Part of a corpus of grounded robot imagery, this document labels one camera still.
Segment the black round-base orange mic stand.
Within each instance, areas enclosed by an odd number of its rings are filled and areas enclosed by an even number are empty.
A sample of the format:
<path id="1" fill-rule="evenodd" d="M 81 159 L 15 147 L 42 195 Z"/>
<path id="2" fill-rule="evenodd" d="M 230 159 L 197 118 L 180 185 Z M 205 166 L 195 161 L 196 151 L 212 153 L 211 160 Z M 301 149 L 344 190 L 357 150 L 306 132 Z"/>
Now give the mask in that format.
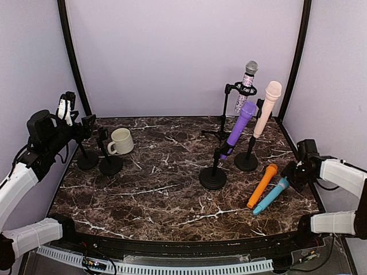
<path id="1" fill-rule="evenodd" d="M 81 151 L 81 155 L 77 158 L 77 166 L 81 170 L 89 170 L 95 167 L 99 162 L 99 157 L 94 151 L 87 151 L 80 139 L 75 140 Z"/>

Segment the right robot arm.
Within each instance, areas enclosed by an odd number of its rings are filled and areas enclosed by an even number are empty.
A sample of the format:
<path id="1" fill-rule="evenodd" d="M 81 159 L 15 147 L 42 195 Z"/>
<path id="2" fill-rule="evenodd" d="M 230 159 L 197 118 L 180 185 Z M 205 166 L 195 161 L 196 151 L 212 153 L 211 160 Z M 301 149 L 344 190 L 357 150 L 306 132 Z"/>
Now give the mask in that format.
<path id="1" fill-rule="evenodd" d="M 315 234 L 352 235 L 366 240 L 366 170 L 345 160 L 319 154 L 315 140 L 297 143 L 297 162 L 289 162 L 281 177 L 297 192 L 318 179 L 335 184 L 359 199 L 356 210 L 303 215 L 292 243 L 299 249 L 310 244 Z"/>

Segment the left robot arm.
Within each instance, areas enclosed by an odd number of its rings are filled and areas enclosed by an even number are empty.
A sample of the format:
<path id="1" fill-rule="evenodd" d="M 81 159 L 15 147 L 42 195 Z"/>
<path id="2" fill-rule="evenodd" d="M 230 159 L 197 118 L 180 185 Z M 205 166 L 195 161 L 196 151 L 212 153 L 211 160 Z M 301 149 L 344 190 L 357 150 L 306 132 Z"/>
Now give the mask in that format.
<path id="1" fill-rule="evenodd" d="M 13 162 L 10 175 L 1 183 L 1 225 L 3 226 L 22 198 L 49 172 L 56 155 L 71 140 L 81 143 L 89 139 L 95 115 L 77 123 L 78 112 L 72 112 L 71 123 L 41 110 L 27 122 L 28 143 Z M 81 245 L 74 223 L 64 216 L 45 218 L 39 222 L 13 230 L 1 230 L 1 270 L 10 269 L 23 254 L 51 241 L 59 240 L 69 250 Z"/>

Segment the black round-base blue mic stand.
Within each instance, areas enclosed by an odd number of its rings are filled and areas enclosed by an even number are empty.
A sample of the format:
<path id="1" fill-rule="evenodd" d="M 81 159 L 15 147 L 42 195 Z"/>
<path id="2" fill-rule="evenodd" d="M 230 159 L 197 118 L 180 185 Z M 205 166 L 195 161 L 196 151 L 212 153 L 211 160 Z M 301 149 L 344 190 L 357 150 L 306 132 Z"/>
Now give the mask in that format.
<path id="1" fill-rule="evenodd" d="M 98 137 L 96 139 L 99 150 L 101 150 L 104 158 L 99 164 L 99 170 L 103 175 L 111 176 L 119 173 L 123 168 L 123 160 L 118 156 L 109 156 L 104 147 L 104 141 L 108 138 L 108 130 L 104 127 L 98 129 Z"/>

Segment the blue toy microphone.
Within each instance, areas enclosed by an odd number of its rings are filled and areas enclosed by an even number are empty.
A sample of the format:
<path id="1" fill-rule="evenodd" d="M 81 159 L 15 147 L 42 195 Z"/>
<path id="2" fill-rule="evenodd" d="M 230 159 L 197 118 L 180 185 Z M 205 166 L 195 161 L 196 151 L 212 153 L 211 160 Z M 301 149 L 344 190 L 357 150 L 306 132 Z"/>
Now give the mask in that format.
<path id="1" fill-rule="evenodd" d="M 252 214 L 259 215 L 261 212 L 263 212 L 285 189 L 289 188 L 289 186 L 290 184 L 288 178 L 281 178 L 278 184 L 256 206 Z"/>

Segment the orange toy microphone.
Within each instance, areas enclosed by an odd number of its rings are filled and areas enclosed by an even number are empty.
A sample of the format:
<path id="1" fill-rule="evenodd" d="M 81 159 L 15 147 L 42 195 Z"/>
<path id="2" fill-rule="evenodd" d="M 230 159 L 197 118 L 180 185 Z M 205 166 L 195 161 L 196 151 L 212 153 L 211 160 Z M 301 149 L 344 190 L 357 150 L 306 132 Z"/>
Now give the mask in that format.
<path id="1" fill-rule="evenodd" d="M 263 194 L 264 190 L 272 180 L 272 178 L 277 174 L 278 166 L 275 164 L 270 164 L 265 171 L 264 176 L 262 177 L 260 183 L 255 188 L 254 192 L 252 193 L 251 197 L 248 200 L 247 207 L 253 209 L 255 204 L 257 204 L 258 200 L 260 199 L 261 195 Z"/>

